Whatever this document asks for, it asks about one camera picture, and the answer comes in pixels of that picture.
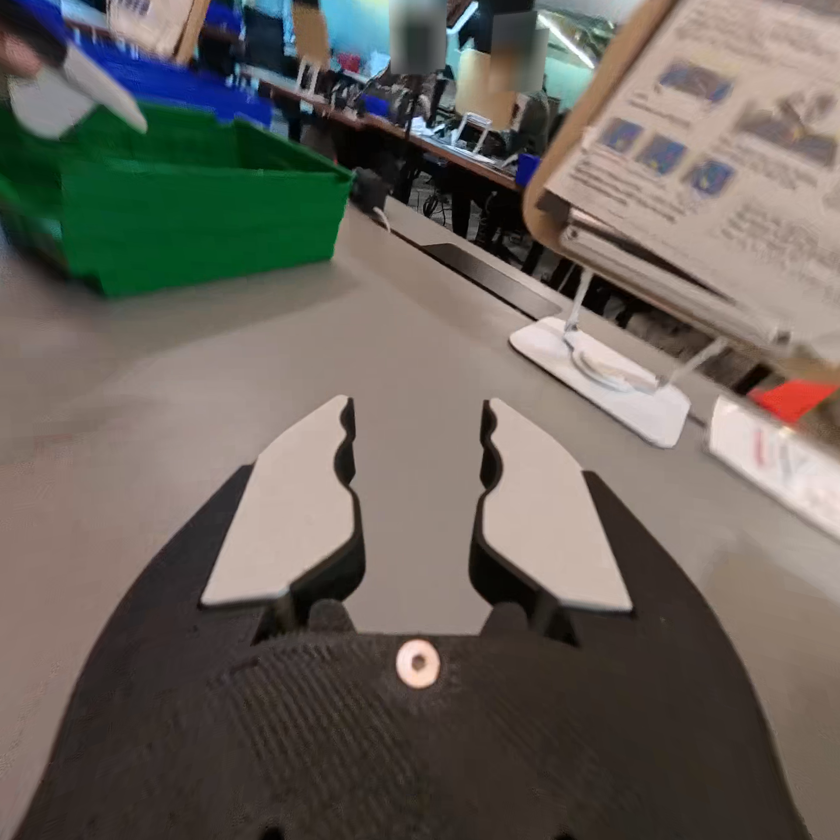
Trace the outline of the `background work desk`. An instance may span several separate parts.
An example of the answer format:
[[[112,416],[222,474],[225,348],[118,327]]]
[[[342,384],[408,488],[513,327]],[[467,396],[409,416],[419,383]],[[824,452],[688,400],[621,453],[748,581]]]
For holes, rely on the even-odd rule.
[[[449,196],[448,220],[455,221],[455,199],[478,195],[471,203],[481,211],[479,247],[490,247],[490,222],[498,221],[497,232],[523,230],[522,188],[513,174],[480,161],[474,154],[443,143],[433,136],[411,133],[405,136],[386,119],[348,109],[332,108],[317,96],[299,92],[295,81],[262,68],[243,66],[244,78],[262,97],[278,109],[291,110],[287,118],[308,119],[319,128],[328,128],[337,162],[346,169],[370,170],[390,187],[390,196],[410,203],[415,180],[426,174],[437,194]]]

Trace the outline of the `orange traffic cone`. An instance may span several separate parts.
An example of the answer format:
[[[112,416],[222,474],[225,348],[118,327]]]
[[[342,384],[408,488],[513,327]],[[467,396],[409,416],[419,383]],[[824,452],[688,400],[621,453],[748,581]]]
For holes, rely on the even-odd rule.
[[[750,401],[778,422],[794,426],[838,394],[838,385],[790,380],[770,388],[753,388]]]

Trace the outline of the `laminated paper sheet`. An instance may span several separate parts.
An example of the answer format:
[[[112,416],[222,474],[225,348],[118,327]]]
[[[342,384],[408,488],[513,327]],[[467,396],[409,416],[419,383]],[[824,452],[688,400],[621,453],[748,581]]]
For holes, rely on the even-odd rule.
[[[837,456],[726,396],[712,409],[707,452],[785,509],[839,540]]]

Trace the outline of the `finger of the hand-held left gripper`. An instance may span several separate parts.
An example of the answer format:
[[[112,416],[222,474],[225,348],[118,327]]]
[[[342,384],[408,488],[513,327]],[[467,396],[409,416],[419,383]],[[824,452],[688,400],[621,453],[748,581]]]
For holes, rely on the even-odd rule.
[[[43,140],[59,139],[96,108],[95,101],[49,66],[32,78],[9,77],[7,90],[16,121]]]
[[[70,89],[105,107],[139,133],[147,133],[147,120],[134,96],[74,45],[66,45],[62,76]]]

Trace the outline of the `blue plastic bin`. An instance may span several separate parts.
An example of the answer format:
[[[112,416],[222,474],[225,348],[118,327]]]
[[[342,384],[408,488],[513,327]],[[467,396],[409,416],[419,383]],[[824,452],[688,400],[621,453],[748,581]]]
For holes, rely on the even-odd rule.
[[[265,129],[272,122],[270,102],[249,89],[111,44],[83,39],[78,48],[139,101],[211,112],[220,122],[244,119]]]

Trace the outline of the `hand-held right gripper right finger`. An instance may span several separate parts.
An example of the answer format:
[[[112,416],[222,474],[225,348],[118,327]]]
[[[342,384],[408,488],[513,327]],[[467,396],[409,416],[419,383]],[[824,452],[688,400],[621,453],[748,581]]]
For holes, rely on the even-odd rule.
[[[482,492],[469,580],[491,606],[519,605],[540,634],[572,634],[570,614],[631,617],[624,581],[583,468],[539,425],[484,401]]]

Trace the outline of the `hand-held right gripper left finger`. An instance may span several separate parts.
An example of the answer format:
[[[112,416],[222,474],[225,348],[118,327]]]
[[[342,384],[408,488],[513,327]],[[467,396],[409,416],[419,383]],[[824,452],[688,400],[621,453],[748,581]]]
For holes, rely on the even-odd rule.
[[[257,457],[209,573],[205,609],[280,605],[304,623],[344,601],[365,572],[361,503],[351,486],[354,400],[336,395]]]

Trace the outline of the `background instruction board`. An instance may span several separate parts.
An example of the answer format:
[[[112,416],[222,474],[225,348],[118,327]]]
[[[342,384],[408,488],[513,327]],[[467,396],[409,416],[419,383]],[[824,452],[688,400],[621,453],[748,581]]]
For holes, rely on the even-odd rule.
[[[185,66],[197,45],[209,1],[107,1],[112,34],[153,56]]]

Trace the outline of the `grey desk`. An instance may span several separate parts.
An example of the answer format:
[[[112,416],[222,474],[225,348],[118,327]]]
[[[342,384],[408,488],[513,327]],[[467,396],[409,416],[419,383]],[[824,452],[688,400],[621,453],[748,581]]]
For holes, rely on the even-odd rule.
[[[706,451],[719,389],[651,447],[509,345],[526,319],[349,206],[330,262],[104,301],[2,242],[2,838],[14,836],[124,593],[240,466],[355,402],[359,629],[468,634],[480,414],[496,397],[598,473],[717,613],[814,838],[838,838],[838,543]]]

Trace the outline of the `wooden stand board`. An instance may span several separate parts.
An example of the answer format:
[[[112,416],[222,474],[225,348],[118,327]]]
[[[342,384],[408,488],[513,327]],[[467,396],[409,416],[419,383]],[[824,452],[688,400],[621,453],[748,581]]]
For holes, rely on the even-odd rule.
[[[528,188],[528,226],[837,385],[838,99],[838,2],[642,2]]]

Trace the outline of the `green plastic bin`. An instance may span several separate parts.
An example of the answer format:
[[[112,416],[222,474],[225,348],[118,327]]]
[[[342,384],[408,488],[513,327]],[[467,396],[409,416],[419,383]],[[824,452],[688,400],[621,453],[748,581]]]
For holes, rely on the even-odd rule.
[[[147,133],[97,108],[60,140],[2,110],[2,227],[105,298],[330,260],[354,175],[236,119],[144,103]]]

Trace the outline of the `black charger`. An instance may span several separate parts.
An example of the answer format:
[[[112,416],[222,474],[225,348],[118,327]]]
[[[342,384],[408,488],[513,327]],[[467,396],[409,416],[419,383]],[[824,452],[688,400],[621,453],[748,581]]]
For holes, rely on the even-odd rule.
[[[350,200],[364,214],[375,215],[384,211],[391,191],[391,185],[375,171],[362,167],[353,170]]]

